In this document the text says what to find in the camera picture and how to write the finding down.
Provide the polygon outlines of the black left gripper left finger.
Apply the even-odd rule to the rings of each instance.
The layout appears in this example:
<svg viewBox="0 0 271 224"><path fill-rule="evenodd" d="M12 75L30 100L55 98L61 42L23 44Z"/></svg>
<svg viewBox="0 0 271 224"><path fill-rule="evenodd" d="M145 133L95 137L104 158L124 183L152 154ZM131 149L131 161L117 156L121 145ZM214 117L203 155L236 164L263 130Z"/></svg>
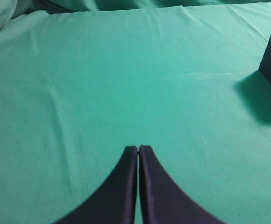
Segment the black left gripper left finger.
<svg viewBox="0 0 271 224"><path fill-rule="evenodd" d="M137 148L127 146L100 187L57 224L133 224L137 202Z"/></svg>

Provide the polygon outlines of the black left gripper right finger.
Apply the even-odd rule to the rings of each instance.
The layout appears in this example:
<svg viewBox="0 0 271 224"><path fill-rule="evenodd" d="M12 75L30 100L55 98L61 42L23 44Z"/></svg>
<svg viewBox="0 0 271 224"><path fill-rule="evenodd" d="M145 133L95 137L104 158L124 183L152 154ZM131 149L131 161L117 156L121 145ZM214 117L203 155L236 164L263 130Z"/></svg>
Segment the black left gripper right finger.
<svg viewBox="0 0 271 224"><path fill-rule="evenodd" d="M222 224L174 182L151 146L139 148L139 195L144 224Z"/></svg>

